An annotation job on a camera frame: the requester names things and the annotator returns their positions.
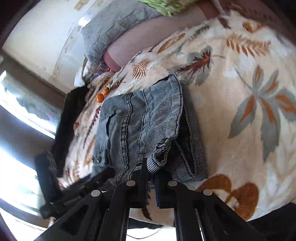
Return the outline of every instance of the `white wall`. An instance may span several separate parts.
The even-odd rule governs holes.
[[[108,2],[90,0],[77,11],[78,0],[41,0],[20,20],[3,50],[66,93],[74,88],[75,74],[84,59],[77,23],[87,11],[93,9],[92,14],[97,14]]]

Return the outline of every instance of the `blanket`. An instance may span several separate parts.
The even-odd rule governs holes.
[[[175,73],[189,86],[208,164],[209,179],[187,187],[211,189],[246,221],[284,206],[296,198],[295,53],[285,38],[235,11],[140,51],[90,83],[60,184],[91,172],[97,94],[143,90]],[[130,217],[172,226],[173,211],[156,207],[153,190],[149,196],[147,208]]]

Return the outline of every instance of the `denim shorts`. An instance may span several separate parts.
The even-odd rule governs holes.
[[[154,174],[161,168],[179,182],[208,178],[198,120],[185,81],[175,75],[143,91],[104,101],[93,155],[92,176],[115,169],[113,185],[130,180],[143,158]]]

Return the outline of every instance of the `gray pillow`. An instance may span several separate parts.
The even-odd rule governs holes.
[[[114,0],[82,30],[86,57],[95,64],[107,47],[126,30],[161,13],[146,3],[134,0]]]

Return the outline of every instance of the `leaf-patterned blanket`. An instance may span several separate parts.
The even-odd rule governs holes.
[[[91,83],[61,184],[91,172],[98,93],[142,90],[176,73],[189,85],[210,176],[187,186],[213,190],[245,220],[289,203],[296,198],[295,53],[269,27],[233,11],[139,52],[119,72]],[[173,211],[158,210],[153,191],[149,197],[147,208],[130,216],[173,225]]]

